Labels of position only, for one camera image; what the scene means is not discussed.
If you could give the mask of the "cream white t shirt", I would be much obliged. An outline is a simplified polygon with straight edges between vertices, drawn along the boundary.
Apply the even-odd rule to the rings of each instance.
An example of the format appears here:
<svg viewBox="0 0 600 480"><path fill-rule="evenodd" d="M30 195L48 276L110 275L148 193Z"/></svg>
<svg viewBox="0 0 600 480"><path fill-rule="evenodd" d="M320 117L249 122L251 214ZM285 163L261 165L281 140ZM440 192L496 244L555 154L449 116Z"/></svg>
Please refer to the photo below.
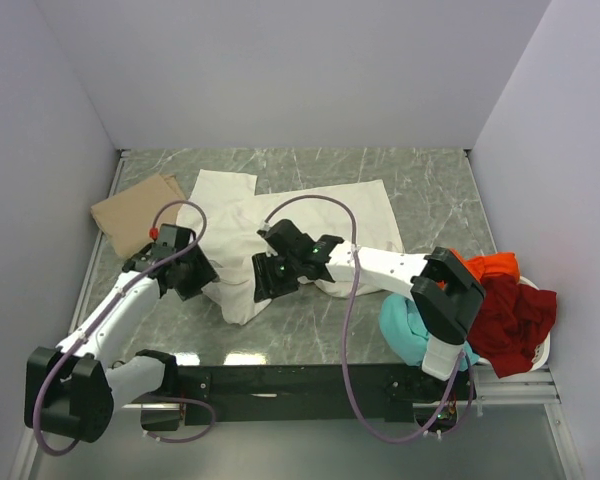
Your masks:
<svg viewBox="0 0 600 480"><path fill-rule="evenodd" d="M203 293L229 324L244 325L269 305L257 300L253 256L277 253L273 267L307 260L324 236L362 247L403 252L382 181L258 195L256 176L203 170L179 226L203 233L200 247L219 279Z"/></svg>

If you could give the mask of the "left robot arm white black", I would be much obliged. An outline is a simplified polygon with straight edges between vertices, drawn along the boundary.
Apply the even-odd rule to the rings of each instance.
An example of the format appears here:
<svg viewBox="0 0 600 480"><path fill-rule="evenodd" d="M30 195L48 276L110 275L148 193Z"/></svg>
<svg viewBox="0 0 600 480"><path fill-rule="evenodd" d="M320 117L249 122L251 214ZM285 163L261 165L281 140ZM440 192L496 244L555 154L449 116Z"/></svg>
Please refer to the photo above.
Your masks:
<svg viewBox="0 0 600 480"><path fill-rule="evenodd" d="M24 422L45 432L92 443L113 414L143 396L173 399L180 388L174 355L141 350L114 364L121 344L168 292L186 301L216 281L196 233L164 224L128 259L90 316L53 348L38 347L26 364Z"/></svg>

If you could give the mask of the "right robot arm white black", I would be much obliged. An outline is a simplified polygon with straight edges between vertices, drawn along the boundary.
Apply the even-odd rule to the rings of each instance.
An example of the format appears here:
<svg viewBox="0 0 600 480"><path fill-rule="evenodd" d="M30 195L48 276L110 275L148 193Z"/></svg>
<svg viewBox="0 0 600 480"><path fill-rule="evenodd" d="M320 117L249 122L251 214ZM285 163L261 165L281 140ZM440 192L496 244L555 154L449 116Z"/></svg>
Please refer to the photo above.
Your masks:
<svg viewBox="0 0 600 480"><path fill-rule="evenodd" d="M449 249L403 254L356 247L333 235L314 240L283 219L258 235L269 250L252 256L254 301L296 291L299 280L353 282L411 299L430 334L419 374L424 395L440 399L454 386L452 369L486 296L480 281Z"/></svg>

